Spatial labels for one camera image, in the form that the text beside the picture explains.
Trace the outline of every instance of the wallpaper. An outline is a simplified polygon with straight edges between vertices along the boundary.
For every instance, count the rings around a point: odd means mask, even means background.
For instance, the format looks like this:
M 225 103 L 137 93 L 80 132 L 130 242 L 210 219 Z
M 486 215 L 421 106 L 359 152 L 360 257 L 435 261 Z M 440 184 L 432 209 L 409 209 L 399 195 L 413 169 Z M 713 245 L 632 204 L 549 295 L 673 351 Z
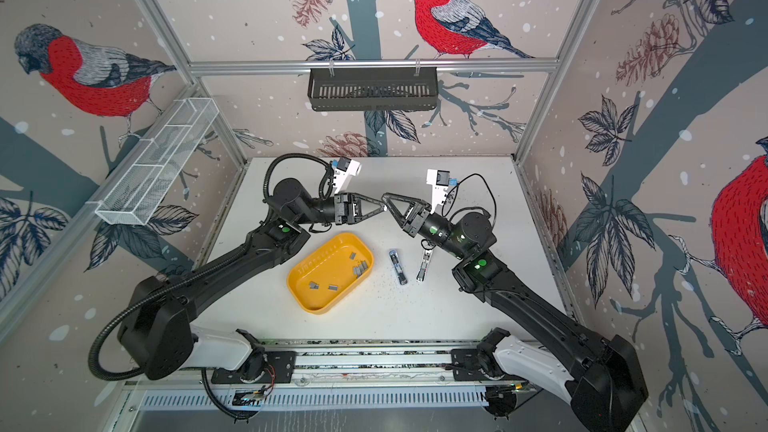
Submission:
M 339 60 L 431 59 L 438 52 L 435 44 L 459 56 L 475 51 L 472 56 L 522 56 L 515 50 L 555 56 L 578 2 L 456 0 L 433 11 L 433 19 L 416 6 L 443 6 L 449 0 L 158 1 L 196 61 L 302 60 L 312 55 L 304 44 L 330 41 L 336 26 L 352 39 Z M 457 44 L 468 48 L 454 49 Z
M 766 4 L 602 0 L 524 162 L 586 322 L 638 350 L 653 432 L 768 420 Z
M 2 307 L 184 84 L 133 0 L 0 0 L 0 16 Z M 101 427 L 115 383 L 88 372 L 91 341 L 140 280 L 192 269 L 236 170 L 209 130 L 146 226 L 81 238 L 0 348 L 0 429 Z M 103 357 L 129 366 L 113 338 Z
M 315 112 L 306 78 L 203 78 L 248 157 L 481 156 L 513 153 L 546 73 L 438 73 L 428 111 Z

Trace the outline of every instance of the yellow plastic bin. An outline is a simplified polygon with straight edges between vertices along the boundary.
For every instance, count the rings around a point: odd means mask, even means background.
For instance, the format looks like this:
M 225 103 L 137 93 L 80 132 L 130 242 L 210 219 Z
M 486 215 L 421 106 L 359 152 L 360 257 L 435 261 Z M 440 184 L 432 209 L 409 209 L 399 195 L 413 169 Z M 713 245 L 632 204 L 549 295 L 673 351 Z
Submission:
M 365 261 L 368 269 L 357 277 L 352 271 Z M 288 289 L 307 312 L 324 314 L 365 280 L 373 269 L 373 254 L 357 235 L 343 232 L 315 250 L 288 273 Z M 312 288 L 310 283 L 318 284 Z

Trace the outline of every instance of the black cable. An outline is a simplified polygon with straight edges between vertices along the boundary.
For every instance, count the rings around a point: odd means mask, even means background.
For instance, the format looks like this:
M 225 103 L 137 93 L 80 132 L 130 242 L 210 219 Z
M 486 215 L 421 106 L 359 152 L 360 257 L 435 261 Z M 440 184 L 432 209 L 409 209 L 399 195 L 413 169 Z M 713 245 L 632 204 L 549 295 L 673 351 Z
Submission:
M 451 213 L 451 209 L 453 208 L 453 205 L 456 203 L 456 200 L 458 199 L 458 187 L 466 179 L 468 179 L 470 177 L 473 177 L 473 176 L 477 176 L 480 179 L 482 179 L 483 183 L 485 184 L 485 188 L 487 188 L 488 189 L 488 193 L 491 194 L 491 200 L 493 200 L 493 223 L 491 224 L 491 230 L 493 230 L 494 226 L 496 225 L 496 212 L 498 210 L 497 207 L 496 207 L 496 197 L 494 197 L 493 191 L 491 190 L 491 187 L 488 185 L 488 182 L 486 182 L 485 177 L 483 177 L 482 175 L 477 174 L 477 173 L 469 174 L 465 178 L 463 178 L 460 181 L 458 181 L 458 183 L 450 191 L 448 191 L 448 194 L 446 194 L 446 200 L 444 201 L 444 203 L 442 204 L 442 207 L 440 208 L 440 213 L 441 213 L 441 215 L 443 217 L 445 217 L 445 216 L 447 216 L 448 214 Z M 448 201 L 448 197 L 450 197 L 450 195 L 452 193 L 453 193 L 453 200 L 451 201 L 451 206 L 448 207 L 448 211 L 446 212 L 446 210 L 445 210 L 446 202 Z
M 491 213 L 485 210 L 483 207 L 480 206 L 472 206 L 472 207 L 462 207 L 456 212 L 453 213 L 453 215 L 448 219 L 448 222 L 453 223 L 453 218 L 459 214 L 460 212 L 464 212 L 465 210 L 482 210 L 483 215 L 485 215 L 485 218 L 490 218 Z
M 274 171 L 275 167 L 277 167 L 277 164 L 281 163 L 283 160 L 287 158 L 306 158 L 308 160 L 312 160 L 314 162 L 318 162 L 319 164 L 322 164 L 326 168 L 325 175 L 322 176 L 322 179 L 320 180 L 320 186 L 317 189 L 317 195 L 323 199 L 331 197 L 331 192 L 333 192 L 333 166 L 321 158 L 317 158 L 314 156 L 311 156 L 309 154 L 302 154 L 298 152 L 290 153 L 290 154 L 283 154 L 282 156 L 275 158 L 269 167 L 266 168 L 266 173 L 264 174 L 264 200 L 267 200 L 270 197 L 270 178 L 272 178 L 272 172 Z M 328 189 L 324 192 L 323 186 L 328 183 Z
M 259 413 L 258 410 L 232 410 L 228 408 L 227 406 L 222 404 L 219 401 L 219 399 L 217 399 L 216 396 L 214 395 L 214 391 L 210 388 L 210 384 L 208 383 L 208 373 L 205 371 L 205 368 L 202 368 L 200 370 L 200 376 L 201 376 L 200 381 L 203 383 L 205 394 L 208 396 L 210 401 L 214 403 L 217 409 L 221 410 L 226 415 L 235 419 L 235 423 L 238 420 L 244 420 L 247 423 L 248 419 L 252 418 L 253 416 Z
M 110 333 L 118 325 L 120 325 L 120 323 L 123 320 L 125 320 L 127 316 L 129 316 L 133 312 L 136 312 L 146 304 L 155 302 L 160 298 L 164 298 L 169 292 L 185 287 L 188 284 L 191 284 L 192 282 L 195 282 L 200 278 L 207 277 L 208 275 L 213 274 L 214 272 L 218 272 L 225 266 L 243 257 L 243 255 L 245 255 L 247 250 L 248 250 L 248 245 L 243 244 L 238 248 L 236 248 L 235 250 L 228 252 L 222 260 L 204 265 L 203 267 L 199 268 L 197 271 L 193 271 L 193 275 L 186 278 L 185 280 L 178 282 L 177 284 L 174 284 L 174 285 L 168 285 L 168 286 L 162 287 L 157 292 L 153 292 L 152 294 L 149 294 L 147 297 L 141 299 L 139 302 L 136 302 L 135 304 L 129 305 L 125 310 L 117 314 L 107 325 L 104 326 L 103 329 L 101 329 L 101 332 L 98 333 L 98 335 L 96 336 L 96 339 L 94 339 L 94 342 L 91 344 L 91 350 L 88 351 L 88 369 L 91 371 L 91 373 L 97 379 L 101 379 L 101 380 L 127 380 L 132 377 L 136 377 L 137 375 L 143 374 L 144 368 L 142 367 L 137 367 L 132 370 L 127 370 L 125 372 L 110 372 L 110 370 L 106 370 L 101 367 L 101 364 L 99 363 L 99 360 L 98 360 L 99 352 L 101 352 L 101 346 L 104 345 L 104 342 L 107 340 L 107 337 L 110 335 Z

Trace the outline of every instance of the white table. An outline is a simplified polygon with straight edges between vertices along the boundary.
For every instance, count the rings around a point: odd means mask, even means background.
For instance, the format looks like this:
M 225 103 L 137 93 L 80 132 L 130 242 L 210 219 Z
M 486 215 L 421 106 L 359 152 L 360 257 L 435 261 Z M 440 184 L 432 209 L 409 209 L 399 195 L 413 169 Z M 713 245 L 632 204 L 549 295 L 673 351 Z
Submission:
M 266 214 L 262 203 L 264 172 L 272 158 L 254 158 L 216 240 L 210 258 L 219 257 L 241 244 Z M 431 187 L 425 183 L 428 168 L 449 170 L 463 178 L 473 172 L 484 175 L 494 191 L 498 220 L 492 246 L 521 280 L 536 293 L 563 310 L 554 278 L 534 228 L 523 191 L 508 157 L 403 157 L 358 158 L 361 175 L 352 177 L 348 192 L 380 198 L 384 192 L 420 197 L 430 201 Z M 323 169 L 319 164 L 292 158 L 278 165 L 271 179 L 274 187 L 285 177 L 301 180 L 307 191 L 317 194 Z M 480 205 L 493 213 L 490 196 L 477 177 L 460 187 L 454 210 Z M 350 295 L 322 315 L 304 312 L 286 286 L 292 267 L 340 232 L 352 232 L 371 249 L 376 264 L 372 273 Z M 396 281 L 389 257 L 396 249 L 408 284 Z M 208 307 L 195 321 L 201 327 L 219 330 L 244 328 L 263 339 L 391 339 L 391 340 L 479 340 L 494 327 L 509 330 L 520 338 L 531 335 L 507 315 L 458 291 L 451 268 L 456 259 L 435 250 L 424 282 L 416 281 L 421 261 L 420 238 L 412 238 L 383 212 L 356 226 L 333 226 L 326 234 L 312 234 L 304 248 L 288 262 L 262 272 Z

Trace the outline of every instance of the hanging basket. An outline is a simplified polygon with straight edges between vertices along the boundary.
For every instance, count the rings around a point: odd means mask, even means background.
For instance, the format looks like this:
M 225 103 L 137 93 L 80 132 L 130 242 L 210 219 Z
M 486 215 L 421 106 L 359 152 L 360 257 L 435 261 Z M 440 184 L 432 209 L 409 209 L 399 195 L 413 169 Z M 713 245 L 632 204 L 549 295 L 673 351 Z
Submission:
M 437 107 L 437 68 L 415 72 L 410 67 L 312 69 L 307 95 L 318 112 L 432 110 Z

